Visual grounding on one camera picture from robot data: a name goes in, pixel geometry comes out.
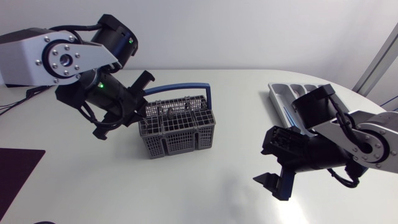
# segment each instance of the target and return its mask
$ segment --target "wire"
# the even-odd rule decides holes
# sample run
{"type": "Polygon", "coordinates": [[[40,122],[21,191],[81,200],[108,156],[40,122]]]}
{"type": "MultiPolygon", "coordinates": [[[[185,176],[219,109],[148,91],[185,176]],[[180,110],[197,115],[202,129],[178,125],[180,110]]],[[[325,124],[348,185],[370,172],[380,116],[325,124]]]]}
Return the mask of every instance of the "wire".
{"type": "Polygon", "coordinates": [[[83,107],[84,109],[86,109],[87,113],[85,113],[83,111],[83,109],[79,108],[78,111],[91,123],[95,124],[95,126],[100,127],[100,128],[105,128],[108,130],[114,130],[118,127],[120,127],[123,124],[123,119],[124,119],[124,108],[121,102],[118,101],[120,110],[121,110],[121,118],[115,122],[111,122],[111,123],[103,123],[103,122],[99,122],[96,118],[95,118],[95,114],[93,112],[93,110],[90,108],[90,106],[84,102],[83,107]]]}
{"type": "Polygon", "coordinates": [[[61,30],[74,30],[74,31],[93,31],[102,28],[102,24],[96,24],[92,26],[76,26],[76,25],[65,25],[51,27],[50,30],[61,31],[61,30]]]}
{"type": "Polygon", "coordinates": [[[1,108],[0,110],[4,110],[0,113],[0,116],[7,113],[9,110],[13,109],[14,107],[22,104],[23,102],[31,99],[34,96],[37,96],[38,94],[43,93],[44,91],[48,90],[49,88],[51,88],[52,86],[39,86],[39,87],[35,87],[35,88],[31,88],[29,90],[26,91],[26,97],[20,101],[17,101],[15,103],[10,103],[8,105],[4,105],[5,107],[1,108]]]}
{"type": "Polygon", "coordinates": [[[80,37],[80,35],[74,31],[74,30],[67,30],[69,33],[73,34],[76,39],[79,41],[80,44],[83,44],[83,39],[80,37]]]}
{"type": "Polygon", "coordinates": [[[394,99],[396,99],[396,98],[398,98],[398,96],[391,98],[390,100],[386,101],[385,103],[383,103],[383,104],[380,105],[380,106],[384,106],[384,105],[390,103],[392,100],[394,100],[394,99]]]}
{"type": "Polygon", "coordinates": [[[336,174],[336,172],[332,168],[329,168],[328,171],[332,177],[334,177],[338,182],[340,182],[346,187],[355,188],[359,184],[358,178],[353,178],[352,181],[350,181],[340,177],[338,174],[336,174]]]}

